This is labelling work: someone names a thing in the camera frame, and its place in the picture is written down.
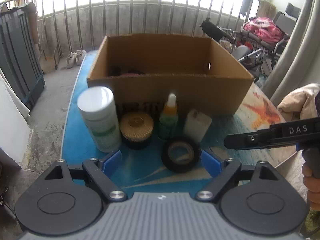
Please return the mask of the person's right hand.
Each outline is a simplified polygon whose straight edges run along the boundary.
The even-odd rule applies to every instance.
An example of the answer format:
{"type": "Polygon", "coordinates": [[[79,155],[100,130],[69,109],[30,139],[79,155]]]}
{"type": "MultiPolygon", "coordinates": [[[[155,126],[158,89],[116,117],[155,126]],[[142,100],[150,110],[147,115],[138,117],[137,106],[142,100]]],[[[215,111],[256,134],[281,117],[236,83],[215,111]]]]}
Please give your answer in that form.
{"type": "Polygon", "coordinates": [[[313,176],[312,170],[306,163],[302,166],[303,184],[308,189],[307,199],[310,202],[310,207],[315,210],[320,210],[320,181],[313,176]]]}

